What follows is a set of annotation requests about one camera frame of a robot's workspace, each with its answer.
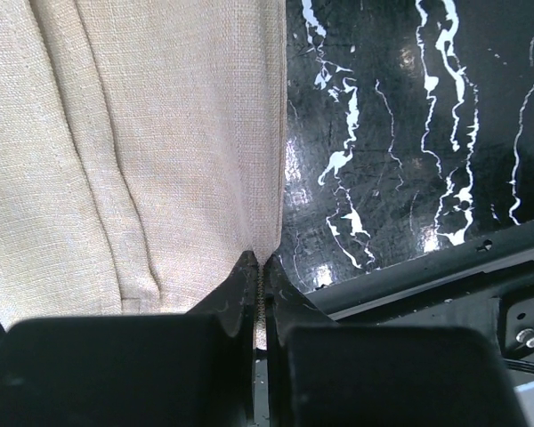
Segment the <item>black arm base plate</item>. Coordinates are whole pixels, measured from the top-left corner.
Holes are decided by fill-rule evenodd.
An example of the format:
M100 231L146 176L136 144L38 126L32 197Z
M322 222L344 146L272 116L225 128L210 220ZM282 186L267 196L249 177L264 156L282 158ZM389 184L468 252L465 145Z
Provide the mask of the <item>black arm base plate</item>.
M463 326L509 359L534 359L534 221L305 298L339 324Z

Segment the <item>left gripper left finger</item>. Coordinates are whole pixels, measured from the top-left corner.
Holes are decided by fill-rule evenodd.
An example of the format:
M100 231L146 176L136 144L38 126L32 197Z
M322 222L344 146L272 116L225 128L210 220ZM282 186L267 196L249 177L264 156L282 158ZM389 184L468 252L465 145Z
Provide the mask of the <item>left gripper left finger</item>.
M0 426L246 426L258 263L183 314L35 318L0 342Z

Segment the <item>beige cloth napkin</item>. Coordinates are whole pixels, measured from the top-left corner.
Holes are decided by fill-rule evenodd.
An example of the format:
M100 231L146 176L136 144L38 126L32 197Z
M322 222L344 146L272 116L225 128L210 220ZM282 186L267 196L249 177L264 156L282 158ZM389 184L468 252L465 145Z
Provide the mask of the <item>beige cloth napkin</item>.
M0 1L0 324L190 310L280 243L281 1Z

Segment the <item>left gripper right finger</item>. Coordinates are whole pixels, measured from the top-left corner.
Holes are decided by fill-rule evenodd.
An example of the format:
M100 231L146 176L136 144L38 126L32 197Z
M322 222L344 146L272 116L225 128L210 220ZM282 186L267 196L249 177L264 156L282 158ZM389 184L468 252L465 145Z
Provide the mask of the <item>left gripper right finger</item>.
M342 326L264 267L273 426L524 426L504 361L465 328Z

